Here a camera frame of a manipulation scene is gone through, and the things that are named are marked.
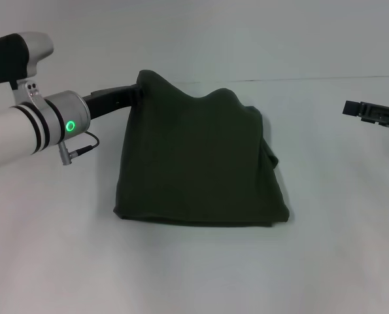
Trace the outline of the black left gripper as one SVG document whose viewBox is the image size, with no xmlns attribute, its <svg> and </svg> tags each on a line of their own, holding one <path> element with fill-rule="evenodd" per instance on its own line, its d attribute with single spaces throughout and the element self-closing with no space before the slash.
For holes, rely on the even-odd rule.
<svg viewBox="0 0 389 314">
<path fill-rule="evenodd" d="M 114 111 L 136 106 L 141 100 L 141 87 L 134 84 L 98 90 L 84 96 L 83 100 L 89 109 L 90 119 L 94 120 Z"/>
</svg>

